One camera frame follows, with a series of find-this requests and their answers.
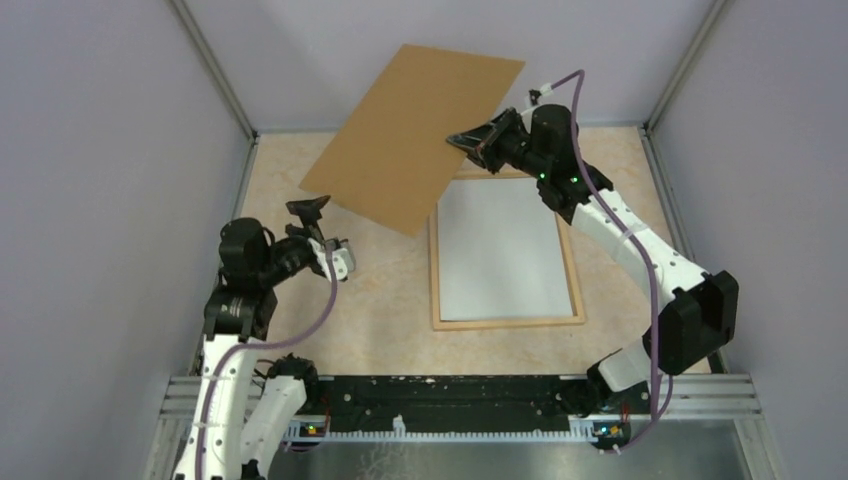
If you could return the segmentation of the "brown cardboard backing board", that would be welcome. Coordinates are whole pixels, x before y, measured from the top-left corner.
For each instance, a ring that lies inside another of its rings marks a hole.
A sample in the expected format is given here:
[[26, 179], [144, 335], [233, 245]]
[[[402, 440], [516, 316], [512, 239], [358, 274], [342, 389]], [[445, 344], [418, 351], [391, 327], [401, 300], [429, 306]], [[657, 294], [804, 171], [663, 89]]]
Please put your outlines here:
[[300, 188], [417, 235], [465, 158], [448, 136], [493, 118], [524, 66], [521, 60], [402, 45]]

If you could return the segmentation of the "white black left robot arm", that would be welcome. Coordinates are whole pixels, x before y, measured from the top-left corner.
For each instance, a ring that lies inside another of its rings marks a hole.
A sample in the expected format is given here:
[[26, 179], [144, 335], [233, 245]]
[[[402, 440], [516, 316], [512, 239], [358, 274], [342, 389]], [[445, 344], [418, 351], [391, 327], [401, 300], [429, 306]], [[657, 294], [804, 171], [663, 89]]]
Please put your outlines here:
[[[345, 241], [326, 239], [319, 222], [329, 196], [289, 201], [289, 224], [278, 239], [251, 217], [229, 221], [220, 231], [218, 283], [204, 307], [199, 393], [175, 479], [265, 479], [283, 436], [297, 413], [319, 404], [320, 386], [311, 362], [294, 356], [270, 371], [254, 409], [247, 406], [254, 370], [264, 352], [293, 347], [328, 319], [352, 266]], [[293, 337], [270, 342], [268, 328], [278, 305], [275, 287], [303, 271], [330, 284], [319, 318]]]

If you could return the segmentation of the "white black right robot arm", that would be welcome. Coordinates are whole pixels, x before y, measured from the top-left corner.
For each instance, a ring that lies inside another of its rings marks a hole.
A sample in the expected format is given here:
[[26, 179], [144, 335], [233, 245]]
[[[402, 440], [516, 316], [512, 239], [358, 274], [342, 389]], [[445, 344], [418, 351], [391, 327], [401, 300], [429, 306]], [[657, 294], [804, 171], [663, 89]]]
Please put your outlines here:
[[533, 177], [541, 201], [593, 239], [649, 300], [648, 330], [588, 369], [584, 386], [570, 396], [573, 411], [612, 412], [628, 389], [647, 383], [655, 391], [663, 376], [685, 372], [734, 338], [736, 278], [708, 272], [639, 219], [613, 182], [583, 159], [579, 126], [567, 107], [542, 105], [529, 121], [508, 108], [446, 141], [491, 174], [510, 166]]

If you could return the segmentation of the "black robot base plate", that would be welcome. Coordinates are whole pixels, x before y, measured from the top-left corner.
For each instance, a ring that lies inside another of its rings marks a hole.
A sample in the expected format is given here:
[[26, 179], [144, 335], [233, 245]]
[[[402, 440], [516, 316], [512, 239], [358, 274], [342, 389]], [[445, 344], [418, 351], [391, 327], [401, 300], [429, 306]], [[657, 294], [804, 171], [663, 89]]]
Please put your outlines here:
[[340, 414], [361, 407], [517, 405], [544, 413], [647, 414], [642, 382], [602, 400], [590, 395], [584, 375], [336, 375], [321, 376], [306, 387], [300, 414]]

